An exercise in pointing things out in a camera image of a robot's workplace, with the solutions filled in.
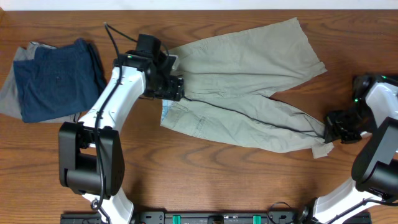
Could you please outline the khaki shorts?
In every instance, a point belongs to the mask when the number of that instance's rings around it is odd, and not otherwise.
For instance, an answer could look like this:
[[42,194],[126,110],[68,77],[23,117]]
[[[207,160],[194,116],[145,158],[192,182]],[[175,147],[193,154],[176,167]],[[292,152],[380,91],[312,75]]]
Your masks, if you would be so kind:
[[333,149],[324,124],[273,99],[326,72],[299,20],[209,37],[171,50],[185,96],[162,103],[161,126],[189,136],[286,153]]

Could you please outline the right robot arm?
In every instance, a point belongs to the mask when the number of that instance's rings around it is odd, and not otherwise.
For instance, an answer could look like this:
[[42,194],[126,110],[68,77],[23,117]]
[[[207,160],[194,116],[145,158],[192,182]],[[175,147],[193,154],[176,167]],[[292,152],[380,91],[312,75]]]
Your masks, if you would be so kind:
[[397,206],[397,75],[366,73],[353,79],[353,106],[324,118],[325,141],[370,139],[354,160],[351,177],[307,205],[296,223],[371,224],[375,205]]

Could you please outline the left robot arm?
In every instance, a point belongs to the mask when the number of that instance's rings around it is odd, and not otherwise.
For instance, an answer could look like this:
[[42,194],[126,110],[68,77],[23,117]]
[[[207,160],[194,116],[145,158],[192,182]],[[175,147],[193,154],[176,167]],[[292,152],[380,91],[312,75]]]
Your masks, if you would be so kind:
[[118,53],[106,88],[77,123],[58,133],[59,178],[90,202],[93,213],[64,214],[61,223],[132,223],[134,205],[122,188],[125,163],[120,131],[141,97],[180,101],[183,79],[172,74],[178,57],[161,41],[140,34],[136,48]]

